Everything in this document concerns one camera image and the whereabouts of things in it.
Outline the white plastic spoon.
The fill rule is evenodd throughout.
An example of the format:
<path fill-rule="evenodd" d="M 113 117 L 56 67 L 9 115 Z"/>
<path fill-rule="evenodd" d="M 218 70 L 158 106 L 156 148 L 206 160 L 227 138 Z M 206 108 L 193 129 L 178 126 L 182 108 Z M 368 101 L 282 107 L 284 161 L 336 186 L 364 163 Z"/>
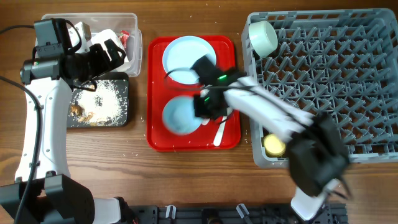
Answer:
<path fill-rule="evenodd" d="M 226 125 L 226 120 L 228 118 L 228 116 L 232 113 L 232 109 L 231 108 L 227 108 L 226 110 L 226 116 L 223 116 L 221 119 L 221 123 L 219 125 L 219 128 L 215 134 L 215 138 L 213 140 L 213 145 L 218 147 L 221 144 L 221 140 L 223 138 L 223 133 L 224 133 L 224 129 L 225 129 L 225 125 Z"/>

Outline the light blue bowl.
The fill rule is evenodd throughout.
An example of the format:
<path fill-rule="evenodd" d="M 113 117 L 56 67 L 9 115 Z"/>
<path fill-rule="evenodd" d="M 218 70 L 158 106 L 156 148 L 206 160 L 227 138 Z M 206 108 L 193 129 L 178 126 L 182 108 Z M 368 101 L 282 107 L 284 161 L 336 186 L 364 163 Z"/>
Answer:
<path fill-rule="evenodd" d="M 192 96 L 182 95 L 172 98 L 162 112 L 164 126 L 179 136 L 195 132 L 202 121 L 202 118 L 195 116 Z"/>

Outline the white napkin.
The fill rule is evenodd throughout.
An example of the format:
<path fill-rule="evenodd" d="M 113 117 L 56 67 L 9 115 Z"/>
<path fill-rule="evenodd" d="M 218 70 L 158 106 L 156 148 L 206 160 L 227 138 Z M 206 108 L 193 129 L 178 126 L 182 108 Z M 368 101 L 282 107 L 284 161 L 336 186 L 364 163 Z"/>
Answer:
<path fill-rule="evenodd" d="M 94 37 L 91 38 L 91 44 L 100 44 L 103 48 L 103 50 L 106 52 L 108 58 L 110 57 L 110 54 L 108 53 L 108 49 L 107 46 L 105 45 L 105 41 L 111 39 L 120 49 L 124 50 L 125 53 L 126 49 L 123 46 L 122 42 L 120 41 L 119 37 L 116 35 L 116 33 L 114 31 L 112 31 L 111 29 L 105 29 L 102 30 L 101 32 L 97 33 Z M 115 71 L 117 72 L 126 72 L 128 67 L 127 64 L 129 63 L 129 59 L 128 57 L 124 58 L 124 63 L 115 69 Z"/>

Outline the light blue plate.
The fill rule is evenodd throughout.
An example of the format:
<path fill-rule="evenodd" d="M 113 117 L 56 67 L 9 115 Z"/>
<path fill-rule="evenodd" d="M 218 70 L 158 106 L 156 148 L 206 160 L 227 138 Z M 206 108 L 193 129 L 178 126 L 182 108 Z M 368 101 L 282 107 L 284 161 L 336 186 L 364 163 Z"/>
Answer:
<path fill-rule="evenodd" d="M 192 65 L 202 56 L 207 56 L 216 65 L 214 48 L 206 40 L 197 36 L 183 36 L 173 40 L 164 50 L 162 65 L 169 77 L 183 85 L 199 82 L 198 75 L 191 70 Z"/>

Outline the yellow cup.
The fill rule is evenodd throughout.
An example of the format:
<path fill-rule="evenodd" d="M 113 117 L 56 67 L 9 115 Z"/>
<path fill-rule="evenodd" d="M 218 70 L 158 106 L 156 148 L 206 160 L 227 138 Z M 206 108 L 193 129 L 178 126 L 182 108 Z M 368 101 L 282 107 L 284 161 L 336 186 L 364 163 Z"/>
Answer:
<path fill-rule="evenodd" d="M 280 157 L 285 153 L 285 143 L 275 134 L 268 134 L 263 139 L 265 152 L 269 157 Z"/>

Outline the green bowl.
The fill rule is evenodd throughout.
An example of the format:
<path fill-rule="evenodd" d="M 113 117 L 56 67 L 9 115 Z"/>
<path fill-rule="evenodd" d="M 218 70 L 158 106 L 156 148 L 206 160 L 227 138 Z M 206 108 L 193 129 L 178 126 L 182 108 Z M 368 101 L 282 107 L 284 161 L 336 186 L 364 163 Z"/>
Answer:
<path fill-rule="evenodd" d="M 258 56 L 267 57 L 277 49 L 277 34 L 270 22 L 252 23 L 248 31 L 251 45 Z"/>

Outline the white plastic fork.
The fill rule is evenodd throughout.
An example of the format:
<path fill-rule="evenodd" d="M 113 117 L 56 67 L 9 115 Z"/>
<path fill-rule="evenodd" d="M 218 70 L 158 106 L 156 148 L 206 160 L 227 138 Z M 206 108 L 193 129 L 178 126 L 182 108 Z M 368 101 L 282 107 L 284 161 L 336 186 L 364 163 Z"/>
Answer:
<path fill-rule="evenodd" d="M 201 122 L 202 125 L 207 125 L 209 123 L 210 119 L 209 118 L 205 118 L 203 119 L 203 121 Z"/>

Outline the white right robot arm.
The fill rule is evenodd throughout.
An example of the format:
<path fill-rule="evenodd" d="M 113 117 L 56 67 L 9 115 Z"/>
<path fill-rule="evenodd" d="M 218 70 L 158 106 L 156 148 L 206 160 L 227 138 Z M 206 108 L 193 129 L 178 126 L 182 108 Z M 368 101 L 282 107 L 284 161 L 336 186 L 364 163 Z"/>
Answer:
<path fill-rule="evenodd" d="M 181 70 L 198 75 L 200 87 L 193 89 L 196 117 L 216 120 L 228 110 L 238 110 L 285 144 L 290 176 L 297 186 L 290 206 L 301 220 L 314 219 L 338 184 L 345 188 L 345 198 L 352 196 L 343 178 L 349 153 L 328 113 L 300 110 L 238 69 L 220 69 L 206 55 Z"/>

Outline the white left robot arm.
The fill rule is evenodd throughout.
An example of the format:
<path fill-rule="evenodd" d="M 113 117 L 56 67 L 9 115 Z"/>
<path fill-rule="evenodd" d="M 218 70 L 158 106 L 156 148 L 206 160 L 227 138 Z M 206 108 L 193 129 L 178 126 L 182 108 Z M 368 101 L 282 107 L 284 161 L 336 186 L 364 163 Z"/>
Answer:
<path fill-rule="evenodd" d="M 27 97 L 24 147 L 14 183 L 1 187 L 1 206 L 15 223 L 135 223 L 122 197 L 94 198 L 70 177 L 66 155 L 67 116 L 75 82 L 94 82 L 124 63 L 113 40 L 80 52 L 73 24 L 45 19 L 32 24 L 37 45 L 24 62 L 17 87 Z"/>

